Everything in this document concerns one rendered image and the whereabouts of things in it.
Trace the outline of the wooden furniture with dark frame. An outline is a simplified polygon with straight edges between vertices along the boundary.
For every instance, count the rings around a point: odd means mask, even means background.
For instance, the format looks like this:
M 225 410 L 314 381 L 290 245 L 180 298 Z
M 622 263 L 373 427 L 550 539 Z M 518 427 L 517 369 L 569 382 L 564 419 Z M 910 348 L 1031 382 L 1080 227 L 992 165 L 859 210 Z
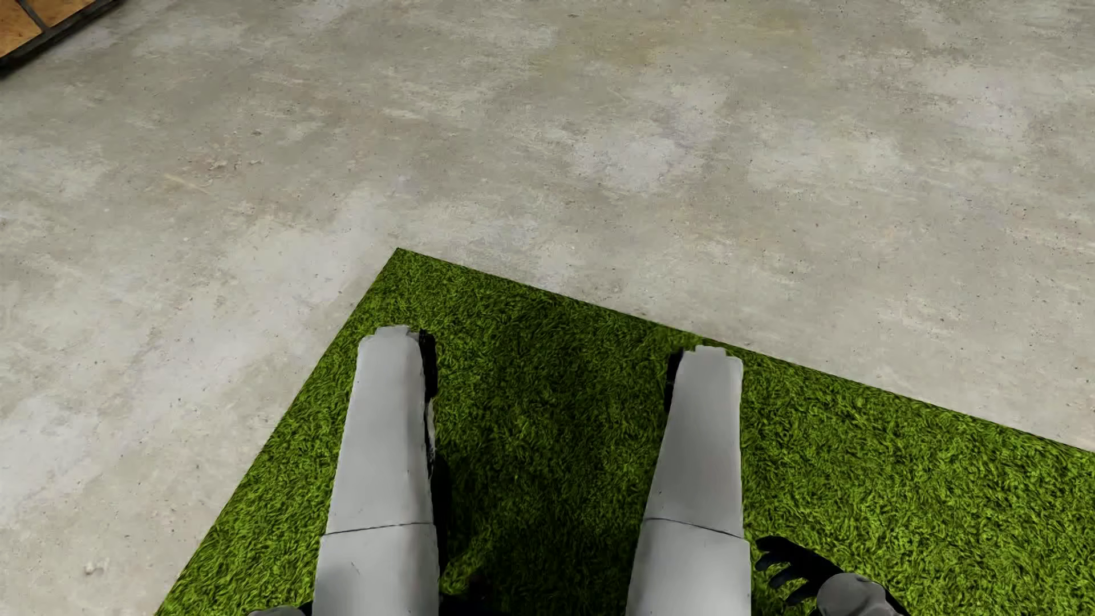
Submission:
M 127 0 L 0 0 L 0 78 Z

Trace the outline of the white robot right leg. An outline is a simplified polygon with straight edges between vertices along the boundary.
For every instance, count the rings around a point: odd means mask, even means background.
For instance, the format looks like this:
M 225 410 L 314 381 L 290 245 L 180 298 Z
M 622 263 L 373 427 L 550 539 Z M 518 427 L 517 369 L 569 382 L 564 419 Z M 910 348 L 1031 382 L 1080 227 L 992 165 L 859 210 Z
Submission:
M 742 386 L 744 362 L 724 348 L 680 353 L 625 616 L 750 616 Z

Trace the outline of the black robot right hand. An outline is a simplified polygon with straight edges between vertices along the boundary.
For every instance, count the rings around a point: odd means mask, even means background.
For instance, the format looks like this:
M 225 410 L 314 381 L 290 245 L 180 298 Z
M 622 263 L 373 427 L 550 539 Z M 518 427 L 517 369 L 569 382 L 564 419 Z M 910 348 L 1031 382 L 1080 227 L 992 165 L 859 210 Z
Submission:
M 771 589 L 779 590 L 792 581 L 802 581 L 800 586 L 789 592 L 784 601 L 785 607 L 799 606 L 807 598 L 816 598 L 827 581 L 844 573 L 841 567 L 819 553 L 812 553 L 786 537 L 764 536 L 754 541 L 754 545 L 761 553 L 754 563 L 756 571 L 765 572 L 772 567 L 781 567 L 769 581 Z

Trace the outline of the white robot left leg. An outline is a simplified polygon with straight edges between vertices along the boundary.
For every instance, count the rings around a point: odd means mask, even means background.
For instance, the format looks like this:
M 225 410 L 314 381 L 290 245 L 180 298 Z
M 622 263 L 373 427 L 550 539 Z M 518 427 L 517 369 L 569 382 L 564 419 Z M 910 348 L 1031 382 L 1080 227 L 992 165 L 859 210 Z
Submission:
M 310 616 L 439 616 L 433 335 L 376 328 L 357 347 Z

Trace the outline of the white robot leg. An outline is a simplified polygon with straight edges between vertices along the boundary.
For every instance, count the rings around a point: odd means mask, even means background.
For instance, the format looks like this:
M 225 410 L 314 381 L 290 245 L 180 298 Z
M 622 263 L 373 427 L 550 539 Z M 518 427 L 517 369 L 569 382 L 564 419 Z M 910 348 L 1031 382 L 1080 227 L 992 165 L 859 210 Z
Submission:
M 750 616 L 742 386 L 744 362 L 724 348 L 680 353 L 625 616 Z
M 376 328 L 357 347 L 310 616 L 439 616 L 433 335 Z

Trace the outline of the green artificial grass mat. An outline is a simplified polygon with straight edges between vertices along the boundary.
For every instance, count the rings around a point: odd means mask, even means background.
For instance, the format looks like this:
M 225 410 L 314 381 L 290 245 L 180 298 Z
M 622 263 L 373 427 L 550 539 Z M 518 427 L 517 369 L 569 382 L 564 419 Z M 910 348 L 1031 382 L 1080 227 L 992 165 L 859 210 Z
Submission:
M 402 323 L 438 345 L 443 590 L 481 572 L 512 616 L 623 613 L 667 359 L 705 340 L 396 249 L 155 616 L 310 597 L 358 341 Z M 797 541 L 912 616 L 1095 616 L 1095 453 L 727 350 L 745 365 L 748 539 Z

